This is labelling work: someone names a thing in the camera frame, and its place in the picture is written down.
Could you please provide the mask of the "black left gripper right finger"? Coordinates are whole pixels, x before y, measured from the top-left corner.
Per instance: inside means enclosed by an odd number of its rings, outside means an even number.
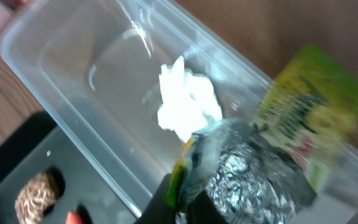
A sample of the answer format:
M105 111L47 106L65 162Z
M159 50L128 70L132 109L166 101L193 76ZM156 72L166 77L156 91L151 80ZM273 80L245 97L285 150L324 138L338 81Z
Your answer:
M187 224L227 224L205 191L189 204L186 222Z

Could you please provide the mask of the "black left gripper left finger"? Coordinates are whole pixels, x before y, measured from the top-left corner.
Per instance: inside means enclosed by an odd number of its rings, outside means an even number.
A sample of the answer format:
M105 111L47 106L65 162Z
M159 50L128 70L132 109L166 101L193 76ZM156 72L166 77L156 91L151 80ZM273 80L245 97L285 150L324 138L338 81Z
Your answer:
M174 224L176 211L166 201L171 174L166 174L155 191L146 209L135 224Z

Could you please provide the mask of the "aluminium foil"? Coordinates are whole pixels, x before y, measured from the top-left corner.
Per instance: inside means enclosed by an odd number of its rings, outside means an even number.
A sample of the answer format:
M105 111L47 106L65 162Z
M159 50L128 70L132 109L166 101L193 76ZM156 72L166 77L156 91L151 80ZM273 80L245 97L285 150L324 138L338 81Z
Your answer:
M204 192L228 223L288 223L317 197L302 168L257 126L222 119L189 140L179 195L184 206Z

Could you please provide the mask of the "orange carrot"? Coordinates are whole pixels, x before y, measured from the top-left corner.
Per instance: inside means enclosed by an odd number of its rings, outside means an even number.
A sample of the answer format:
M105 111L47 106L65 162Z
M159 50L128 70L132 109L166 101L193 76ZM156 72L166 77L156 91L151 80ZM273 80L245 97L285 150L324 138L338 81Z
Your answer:
M65 224L84 224L84 222L82 217L78 213L74 211L69 211Z

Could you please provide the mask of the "white tissue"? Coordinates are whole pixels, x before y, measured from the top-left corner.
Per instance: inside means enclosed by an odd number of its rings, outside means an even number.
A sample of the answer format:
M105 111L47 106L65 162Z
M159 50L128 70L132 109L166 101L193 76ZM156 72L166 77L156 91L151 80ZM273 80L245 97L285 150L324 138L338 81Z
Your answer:
M163 64L158 78L162 97L158 125L175 132L180 141L187 142L193 132L223 118L212 82L186 68L184 57Z

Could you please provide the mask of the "brown food scrap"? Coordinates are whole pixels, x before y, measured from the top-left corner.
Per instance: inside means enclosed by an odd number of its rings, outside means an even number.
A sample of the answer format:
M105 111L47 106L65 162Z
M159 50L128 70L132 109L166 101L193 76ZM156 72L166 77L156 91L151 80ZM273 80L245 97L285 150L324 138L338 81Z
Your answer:
M51 172L43 171L20 189L15 211L20 224L38 224L60 198L60 189Z

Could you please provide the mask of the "yellow green wrapper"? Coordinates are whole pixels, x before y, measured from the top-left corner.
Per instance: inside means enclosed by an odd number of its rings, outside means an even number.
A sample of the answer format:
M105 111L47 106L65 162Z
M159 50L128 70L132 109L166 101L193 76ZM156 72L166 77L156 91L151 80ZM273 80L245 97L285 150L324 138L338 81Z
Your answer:
M250 123L222 119L192 133L174 166L167 202L177 209L190 204L215 173L218 157L246 139L291 159L318 190L357 127L358 81L307 45L275 79Z

